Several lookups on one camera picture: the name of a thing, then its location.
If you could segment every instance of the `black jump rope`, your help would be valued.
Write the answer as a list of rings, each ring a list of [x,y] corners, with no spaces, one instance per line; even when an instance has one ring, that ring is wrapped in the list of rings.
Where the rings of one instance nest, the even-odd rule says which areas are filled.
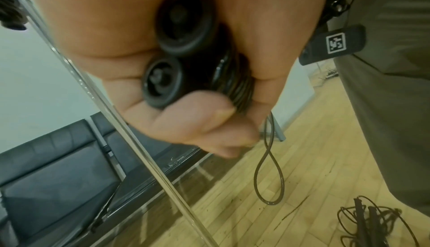
[[[0,22],[8,29],[26,29],[27,18],[19,0],[0,0]],[[227,95],[239,113],[246,112],[252,101],[254,79],[246,57],[237,52],[227,26],[219,23],[214,0],[165,0],[159,8],[155,30],[163,54],[150,62],[142,78],[143,95],[148,104],[164,109],[192,91],[206,89]],[[268,124],[271,125],[269,141]],[[285,193],[282,169],[271,152],[274,137],[271,113],[264,124],[266,151],[254,173],[255,192],[268,205],[279,204]],[[275,201],[264,199],[257,186],[258,173],[267,156],[274,162],[281,182]],[[373,206],[367,208],[361,199]],[[354,202],[354,207],[342,207],[337,214],[340,225],[349,234],[340,239],[344,247],[348,246],[345,239],[349,239],[349,247],[388,247],[386,236],[393,231],[397,219],[404,223],[415,246],[419,247],[411,228],[401,217],[401,210],[378,207],[364,196]],[[356,232],[345,228],[341,214],[357,225]]]

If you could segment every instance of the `floor plank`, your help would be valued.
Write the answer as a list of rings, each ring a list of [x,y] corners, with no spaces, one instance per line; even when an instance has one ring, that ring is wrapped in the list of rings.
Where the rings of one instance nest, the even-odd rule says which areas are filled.
[[[254,170],[265,151],[263,142],[237,160],[209,158],[176,184],[221,247],[342,247],[340,237],[346,233],[337,212],[341,206],[353,205],[357,196],[401,209],[421,246],[430,247],[430,218],[389,192],[338,78],[316,88],[314,99],[285,135],[287,140],[275,142],[272,148],[285,181],[279,205],[264,204],[254,192]],[[270,159],[263,163],[257,183],[265,199],[278,197],[280,180]],[[341,219],[355,232],[355,224]],[[400,221],[389,242],[391,247],[413,246]],[[204,243],[163,196],[108,246],[200,247]]]

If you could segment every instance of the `black leather bench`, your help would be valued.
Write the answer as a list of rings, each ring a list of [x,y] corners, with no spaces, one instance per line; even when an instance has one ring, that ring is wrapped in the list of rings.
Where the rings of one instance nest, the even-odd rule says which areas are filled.
[[[0,153],[0,247],[88,247],[162,190],[107,119],[92,120]],[[207,154],[132,130],[170,180]]]

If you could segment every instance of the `black leather seat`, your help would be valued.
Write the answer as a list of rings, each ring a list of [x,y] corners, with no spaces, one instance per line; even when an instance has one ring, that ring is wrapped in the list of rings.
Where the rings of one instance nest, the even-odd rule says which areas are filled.
[[[6,151],[0,154],[0,243],[63,246],[88,227],[119,184],[85,120]]]
[[[112,211],[152,185],[155,179],[102,113],[96,113],[91,118],[126,174],[109,205],[109,211]],[[195,146],[171,144],[149,138],[133,127],[131,130],[165,174],[199,150]]]

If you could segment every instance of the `tangled cord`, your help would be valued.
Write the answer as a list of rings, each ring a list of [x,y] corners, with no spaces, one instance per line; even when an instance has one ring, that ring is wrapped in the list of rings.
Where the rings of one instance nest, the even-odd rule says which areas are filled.
[[[270,140],[269,143],[267,143],[267,123],[270,123],[271,125],[271,131],[270,131]],[[255,169],[255,173],[254,173],[254,189],[255,189],[255,193],[257,194],[258,198],[265,204],[268,205],[277,205],[279,204],[283,197],[284,197],[284,193],[285,193],[285,181],[284,181],[284,174],[282,173],[282,169],[279,166],[279,163],[276,161],[276,158],[273,156],[272,152],[271,152],[271,148],[273,145],[273,140],[275,139],[275,120],[273,119],[273,114],[270,113],[269,116],[266,119],[266,122],[264,124],[264,145],[266,147],[266,151],[263,155],[263,157],[261,158],[260,162],[257,165],[257,168]],[[270,158],[272,159],[273,163],[275,164],[278,173],[279,173],[279,178],[281,180],[281,192],[278,196],[278,198],[275,201],[268,201],[266,199],[263,198],[263,196],[260,194],[260,191],[258,190],[258,185],[257,185],[257,177],[258,177],[258,173],[260,172],[260,168],[263,164],[263,162],[266,160],[267,156],[270,155]]]
[[[0,23],[12,30],[26,30],[27,17],[19,0],[0,0]]]
[[[379,233],[384,237],[389,236],[393,230],[394,230],[394,224],[396,222],[397,219],[400,219],[404,226],[406,227],[406,229],[408,229],[409,233],[411,234],[413,241],[415,243],[416,247],[420,247],[420,244],[417,240],[417,238],[415,237],[414,233],[412,232],[412,229],[410,228],[410,226],[406,223],[406,221],[402,218],[401,214],[402,211],[400,209],[392,209],[389,207],[385,207],[385,206],[381,206],[378,207],[371,199],[365,197],[365,196],[358,196],[357,199],[366,199],[368,200],[376,209],[377,213],[378,213],[378,222],[380,224],[380,231]],[[342,228],[345,230],[346,233],[348,233],[349,235],[347,236],[341,236],[340,237],[340,241],[342,242],[342,246],[343,247],[374,247],[373,245],[367,245],[367,246],[363,246],[360,243],[360,240],[358,238],[358,233],[359,233],[359,229],[357,229],[356,233],[353,233],[351,231],[349,231],[345,225],[343,224],[342,220],[341,220],[341,214],[343,214],[349,221],[351,221],[352,223],[355,223],[358,225],[358,216],[357,216],[357,212],[356,210],[352,211],[352,209],[355,209],[356,207],[341,207],[340,210],[337,213],[337,218],[339,220],[340,225],[342,226]],[[368,209],[365,205],[363,205],[363,211],[366,211],[366,209]],[[365,225],[367,228],[367,233],[369,234],[371,228],[371,218],[367,217],[365,218]],[[345,240],[349,239],[349,246],[345,243]],[[380,243],[382,245],[377,245],[375,247],[389,247],[388,242],[386,240],[384,240],[383,243]]]

